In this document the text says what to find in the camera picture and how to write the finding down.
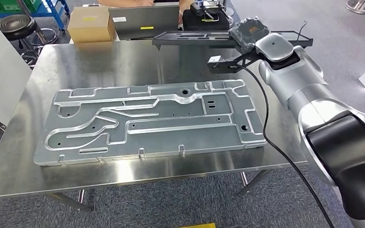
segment white label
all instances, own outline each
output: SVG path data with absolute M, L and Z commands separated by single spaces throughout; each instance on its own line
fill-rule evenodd
M 209 59 L 208 63 L 216 63 L 216 62 L 219 62 L 219 61 L 221 61 L 221 56 L 212 56 Z
M 126 22 L 126 17 L 113 18 L 113 22 Z

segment table leg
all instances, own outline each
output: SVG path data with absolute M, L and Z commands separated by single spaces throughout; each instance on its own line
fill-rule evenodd
M 247 177 L 245 176 L 244 172 L 241 172 L 241 179 L 243 180 L 244 188 L 242 188 L 239 192 L 239 196 L 244 196 L 245 194 L 249 193 L 252 188 L 262 180 L 266 176 L 266 174 L 270 170 L 261 170 L 250 182 L 247 181 Z
M 81 202 L 83 202 L 84 194 L 85 194 L 85 190 L 81 190 L 79 192 L 78 201 L 76 201 L 76 200 L 74 200 L 74 199 L 72 199 L 72 198 L 70 198 L 70 197 L 68 197 L 68 196 L 66 196 L 62 193 L 49 193 L 49 194 L 47 194 L 47 196 L 54 199 L 54 200 L 56 200 L 56 201 L 59 201 L 59 202 L 64 203 L 66 205 L 69 205 L 69 206 L 71 206 L 71 207 L 73 207 L 77 210 L 80 210 L 81 212 L 90 212 L 92 210 L 91 207 L 81 203 Z
M 65 14 L 70 17 L 70 10 L 69 10 L 69 6 L 67 4 L 66 0 L 61 0 L 62 5 L 64 6 L 65 9 Z
M 58 29 L 65 31 L 65 25 L 64 25 L 64 23 L 62 23 L 61 16 L 58 14 L 58 11 L 57 11 L 57 9 L 55 9 L 55 6 L 52 4 L 52 2 L 50 0 L 47 1 L 47 5 L 51 9 L 52 16 L 54 17 L 55 21 L 58 24 Z

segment green bin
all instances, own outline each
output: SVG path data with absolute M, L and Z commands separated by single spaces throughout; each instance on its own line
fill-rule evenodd
M 42 3 L 41 0 L 24 0 L 27 8 L 31 13 L 37 11 L 38 7 Z M 16 0 L 0 0 L 0 13 L 21 13 L 20 6 Z

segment person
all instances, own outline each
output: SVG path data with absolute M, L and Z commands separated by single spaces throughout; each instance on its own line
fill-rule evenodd
M 119 8 L 133 8 L 133 7 L 144 7 L 152 6 L 154 0 L 97 0 L 98 3 L 104 6 L 119 7 Z M 183 12 L 190 8 L 191 3 L 194 0 L 180 0 L 180 14 L 178 17 L 178 23 L 183 22 Z

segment cardboard box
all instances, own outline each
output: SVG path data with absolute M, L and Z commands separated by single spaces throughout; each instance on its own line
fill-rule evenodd
M 74 7 L 68 32 L 75 44 L 113 41 L 115 29 L 109 19 L 108 7 Z

